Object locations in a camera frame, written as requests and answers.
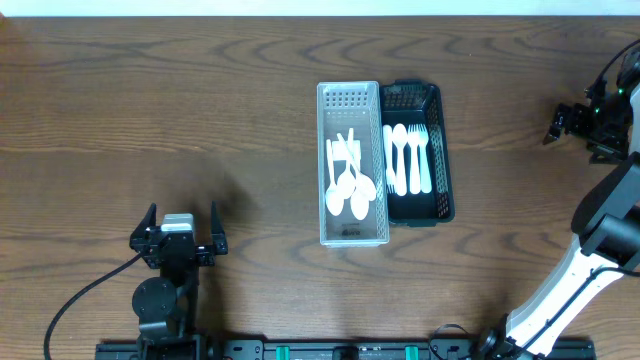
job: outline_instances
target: white wall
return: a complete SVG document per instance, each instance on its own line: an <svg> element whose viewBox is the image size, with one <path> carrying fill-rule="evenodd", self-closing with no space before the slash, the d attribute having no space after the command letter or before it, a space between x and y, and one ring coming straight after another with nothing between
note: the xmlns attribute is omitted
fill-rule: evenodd
<svg viewBox="0 0 640 360"><path fill-rule="evenodd" d="M640 0L0 0L5 16L640 15Z"/></svg>

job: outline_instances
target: wood grain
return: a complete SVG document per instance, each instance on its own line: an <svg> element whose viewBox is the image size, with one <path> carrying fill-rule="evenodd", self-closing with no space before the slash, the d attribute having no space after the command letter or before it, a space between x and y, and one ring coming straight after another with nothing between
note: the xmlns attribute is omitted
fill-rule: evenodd
<svg viewBox="0 0 640 360"><path fill-rule="evenodd" d="M634 18L6 19L0 28L0 355L42 358L78 289L133 256L151 202L230 254L202 273L199 325L269 339L471 332L519 306L560 259L575 207L610 170L584 144L540 145L582 101ZM315 88L422 78L443 93L457 215L389 245L318 241ZM62 318L56 359L134 339L143 264ZM636 358L640 288L622 280L565 332Z"/></svg>

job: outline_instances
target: plastic container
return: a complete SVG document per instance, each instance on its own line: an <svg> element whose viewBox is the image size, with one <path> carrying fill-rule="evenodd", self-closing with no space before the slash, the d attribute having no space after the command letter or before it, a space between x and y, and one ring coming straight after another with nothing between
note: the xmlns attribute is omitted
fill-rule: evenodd
<svg viewBox="0 0 640 360"><path fill-rule="evenodd" d="M382 125L380 121L379 87L375 81L320 83L318 100L318 193L320 213L320 242L329 247L378 246L389 242L387 194L384 183ZM327 139L333 148L335 181L345 171L347 162L335 141L341 133L345 141L349 129L359 141L360 169L375 186L375 200L363 220L353 215L351 199L344 201L338 216L326 206L325 193L330 186L327 159Z"/></svg>
<svg viewBox="0 0 640 360"><path fill-rule="evenodd" d="M447 152L440 89L420 80L397 80L380 88L382 124L392 128L397 124L424 124L429 134L427 159L432 191L404 196L388 194L389 220L393 224L415 227L435 226L455 216L453 188ZM393 147L393 168L396 169L397 148ZM404 148L405 172L409 179L410 147Z"/></svg>

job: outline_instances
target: fork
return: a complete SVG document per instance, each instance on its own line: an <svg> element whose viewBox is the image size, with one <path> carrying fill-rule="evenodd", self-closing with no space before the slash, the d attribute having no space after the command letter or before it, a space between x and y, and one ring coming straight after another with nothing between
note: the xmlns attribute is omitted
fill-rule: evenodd
<svg viewBox="0 0 640 360"><path fill-rule="evenodd" d="M393 194L396 192L396 174L393 172L393 130L391 126L385 125L382 127L382 136L384 138L384 154L387 162L387 193Z"/></svg>
<svg viewBox="0 0 640 360"><path fill-rule="evenodd" d="M429 142L429 133L424 125L418 126L420 134L420 188L422 192L428 194L431 192L431 175L429 174L429 163L427 161L427 143Z"/></svg>
<svg viewBox="0 0 640 360"><path fill-rule="evenodd" d="M411 147L411 168L409 173L409 191L412 194L420 192L420 172L418 171L418 144L420 133L417 125L409 126L409 146Z"/></svg>

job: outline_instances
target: wooden table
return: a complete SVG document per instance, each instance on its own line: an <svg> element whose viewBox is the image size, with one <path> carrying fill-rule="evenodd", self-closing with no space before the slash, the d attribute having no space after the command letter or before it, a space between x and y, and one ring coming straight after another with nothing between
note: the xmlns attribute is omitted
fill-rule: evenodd
<svg viewBox="0 0 640 360"><path fill-rule="evenodd" d="M541 140L558 102L640 32L634 18L5 19L0 28L0 357L42 358L61 305L133 257L151 202L220 202L230 254L202 270L214 334L416 338L479 333L540 285L582 197L611 169L584 142ZM316 85L421 78L444 98L457 207L389 245L319 244ZM58 324L56 359L134 339L137 263ZM637 358L640 287L625 279L565 331Z"/></svg>

